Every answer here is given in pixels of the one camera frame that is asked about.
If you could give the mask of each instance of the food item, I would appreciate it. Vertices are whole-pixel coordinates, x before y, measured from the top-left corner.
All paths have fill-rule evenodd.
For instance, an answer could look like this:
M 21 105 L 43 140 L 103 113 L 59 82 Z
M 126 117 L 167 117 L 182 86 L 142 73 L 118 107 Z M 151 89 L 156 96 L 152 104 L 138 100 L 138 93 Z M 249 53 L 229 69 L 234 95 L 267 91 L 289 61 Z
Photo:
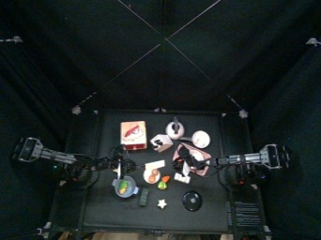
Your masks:
M 124 194 L 126 191 L 127 191 L 127 188 L 128 188 L 128 181 L 126 180 L 120 180 L 120 183 L 119 183 L 119 194 Z
M 151 171 L 151 175 L 156 176 L 158 174 L 159 174 L 158 169 L 152 169 L 152 171 Z
M 154 182 L 155 182 L 155 176 L 154 176 L 154 175 L 151 175 L 151 176 L 148 177 L 148 182 L 150 182 L 150 183 L 154 183 Z
M 167 184 L 163 181 L 160 181 L 158 184 L 158 189 L 164 190 L 166 188 L 167 188 Z
M 170 177 L 168 175 L 166 175 L 166 176 L 162 177 L 162 181 L 163 181 L 164 183 L 167 183 L 167 182 L 170 181 L 170 179 L 171 179 L 171 177 Z

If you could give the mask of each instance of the bowl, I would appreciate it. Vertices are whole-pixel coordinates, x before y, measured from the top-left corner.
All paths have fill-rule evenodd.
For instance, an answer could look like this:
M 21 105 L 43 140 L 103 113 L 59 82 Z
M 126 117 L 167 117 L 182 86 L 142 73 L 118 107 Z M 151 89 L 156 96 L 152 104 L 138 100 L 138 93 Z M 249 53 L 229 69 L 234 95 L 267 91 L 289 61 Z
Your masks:
M 124 194 L 119 193 L 119 184 L 120 182 L 126 180 L 128 182 L 127 190 Z M 114 179 L 112 185 L 115 188 L 115 193 L 120 198 L 128 198 L 132 194 L 138 193 L 139 188 L 135 185 L 135 180 L 130 176 L 124 176 L 124 179 Z

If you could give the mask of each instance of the red object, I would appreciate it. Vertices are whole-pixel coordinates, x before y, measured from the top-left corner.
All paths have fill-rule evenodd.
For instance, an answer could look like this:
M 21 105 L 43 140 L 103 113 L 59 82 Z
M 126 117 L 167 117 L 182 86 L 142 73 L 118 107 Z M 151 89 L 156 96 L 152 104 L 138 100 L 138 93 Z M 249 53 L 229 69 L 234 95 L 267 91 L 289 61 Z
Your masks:
M 132 132 L 139 128 L 139 126 L 136 125 L 135 127 L 132 127 L 127 132 L 126 132 L 126 138 L 132 134 Z

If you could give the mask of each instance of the black fabric wall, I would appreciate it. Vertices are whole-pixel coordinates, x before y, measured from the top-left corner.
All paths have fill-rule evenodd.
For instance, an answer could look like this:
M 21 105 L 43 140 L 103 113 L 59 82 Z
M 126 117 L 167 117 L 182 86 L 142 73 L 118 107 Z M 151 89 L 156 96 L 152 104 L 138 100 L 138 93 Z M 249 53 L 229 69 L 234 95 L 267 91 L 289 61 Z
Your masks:
M 290 168 L 263 188 L 266 215 L 279 239 L 321 239 L 321 48 L 310 47 L 250 113 L 255 150 L 285 144 Z
M 124 2 L 166 37 L 214 3 Z M 12 164 L 15 142 L 40 137 L 63 150 L 71 107 L 100 91 L 86 107 L 234 111 L 230 94 L 250 111 L 255 150 L 293 151 L 263 188 L 270 227 L 279 239 L 321 239 L 321 48 L 305 44 L 320 13 L 318 0 L 221 1 L 170 39 L 209 81 L 119 1 L 3 1 L 0 39 L 24 43 L 0 43 L 0 238 L 41 227 L 52 200 L 51 169 Z
M 0 28 L 0 35 L 8 33 Z M 51 166 L 11 162 L 21 137 L 39 137 L 52 149 L 64 148 L 69 109 L 28 54 L 17 45 L 0 45 L 0 239 L 28 235 L 49 216 L 55 182 Z

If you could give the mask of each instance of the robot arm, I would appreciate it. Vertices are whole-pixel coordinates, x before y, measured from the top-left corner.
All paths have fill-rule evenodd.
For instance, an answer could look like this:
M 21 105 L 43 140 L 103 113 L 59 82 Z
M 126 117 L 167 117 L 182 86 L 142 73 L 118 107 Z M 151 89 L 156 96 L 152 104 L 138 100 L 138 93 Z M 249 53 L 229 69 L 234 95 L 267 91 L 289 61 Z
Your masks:
M 102 171 L 106 169 L 118 169 L 120 167 L 120 175 L 135 170 L 135 162 L 128 158 L 124 159 L 124 147 L 120 145 L 114 148 L 112 156 L 90 157 L 84 154 L 67 154 L 49 150 L 35 138 L 21 138 L 15 147 L 12 159 L 23 162 L 33 162 L 37 159 L 44 159 L 52 162 L 59 162 L 64 165 L 73 165 L 91 171 Z

